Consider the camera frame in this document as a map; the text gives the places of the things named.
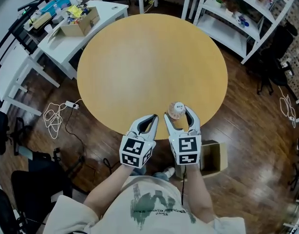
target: power strip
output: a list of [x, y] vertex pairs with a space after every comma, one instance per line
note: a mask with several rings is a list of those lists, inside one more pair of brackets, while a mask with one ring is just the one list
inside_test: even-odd
[[79, 108], [78, 104], [70, 102], [68, 100], [65, 102], [65, 105], [68, 106], [68, 107], [74, 108], [74, 109], [78, 109]]

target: person's arm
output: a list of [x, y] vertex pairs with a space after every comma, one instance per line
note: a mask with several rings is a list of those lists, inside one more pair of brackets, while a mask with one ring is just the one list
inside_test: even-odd
[[133, 167], [121, 165], [113, 174], [89, 193], [84, 201], [84, 205], [91, 208], [100, 218], [118, 196], [120, 189], [132, 171]]
[[214, 219], [212, 200], [197, 165], [187, 165], [187, 196], [192, 213], [205, 223]]

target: extension cord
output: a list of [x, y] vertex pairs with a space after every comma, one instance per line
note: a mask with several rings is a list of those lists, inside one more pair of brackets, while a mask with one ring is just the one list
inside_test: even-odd
[[[281, 91], [281, 95], [282, 95], [282, 97], [280, 97], [280, 110], [281, 110], [282, 114], [285, 115], [286, 117], [288, 117], [288, 119], [292, 122], [293, 128], [296, 128], [296, 111], [291, 106], [289, 95], [285, 96], [283, 94], [281, 88], [280, 88], [280, 91]], [[284, 111], [282, 110], [282, 105], [281, 105], [282, 101], [285, 102], [287, 113], [284, 113]]]
[[[62, 103], [60, 105], [58, 104], [54, 104], [54, 103], [49, 103], [46, 111], [43, 114], [43, 121], [46, 125], [46, 127], [48, 128], [49, 134], [51, 136], [52, 139], [56, 139], [58, 136], [58, 131], [60, 130], [61, 124], [63, 122], [63, 118], [61, 116], [61, 112], [66, 108], [66, 107], [70, 107], [72, 109], [78, 109], [79, 105], [77, 104], [77, 102], [79, 102], [82, 99], [77, 100], [75, 103], [70, 102], [70, 101], [66, 101], [65, 103]], [[57, 106], [57, 111], [54, 111], [52, 109], [49, 109], [49, 107], [53, 105], [53, 106]]]
[[68, 100], [65, 102], [65, 105], [68, 106], [68, 107], [74, 108], [74, 109], [78, 109], [79, 108], [78, 104], [70, 102]]

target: white shelving unit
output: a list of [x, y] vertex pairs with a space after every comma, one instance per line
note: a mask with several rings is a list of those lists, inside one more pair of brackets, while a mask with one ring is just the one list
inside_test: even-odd
[[[202, 31], [204, 31], [211, 38], [217, 40], [218, 42], [224, 44], [226, 47], [233, 50], [235, 53], [240, 55], [243, 60], [242, 64], [244, 64], [256, 51], [260, 46], [265, 42], [265, 40], [272, 34], [272, 32], [279, 25], [280, 21], [283, 19], [289, 8], [291, 7], [294, 0], [283, 0], [286, 4], [281, 13], [275, 19], [267, 8], [263, 6], [263, 4], [257, 0], [243, 0], [257, 11], [262, 14], [261, 20], [256, 23], [251, 18], [244, 16], [244, 18], [249, 23], [248, 27], [242, 27], [238, 24], [236, 20], [236, 16], [240, 15], [239, 12], [234, 13], [234, 16], [229, 16], [225, 12], [225, 8], [219, 8], [216, 6], [215, 0], [200, 0], [196, 12], [196, 16], [194, 19], [194, 25], [199, 27]], [[224, 22], [221, 22], [214, 17], [205, 14], [205, 10], [210, 11], [219, 17], [225, 19], [226, 21], [234, 24], [236, 27], [244, 31], [248, 37], [243, 36], [235, 29], [231, 28]], [[264, 22], [264, 18], [268, 19], [271, 22], [271, 27], [267, 30], [267, 32], [260, 37], [261, 28]], [[252, 50], [247, 53], [247, 41], [252, 38], [255, 40]]]

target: white t-shirt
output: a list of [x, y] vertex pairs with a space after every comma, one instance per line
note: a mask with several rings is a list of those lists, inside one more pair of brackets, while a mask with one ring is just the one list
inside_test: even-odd
[[150, 176], [130, 176], [102, 219], [89, 207], [60, 196], [44, 234], [245, 234], [240, 217], [215, 218], [206, 224], [181, 205], [179, 190]]

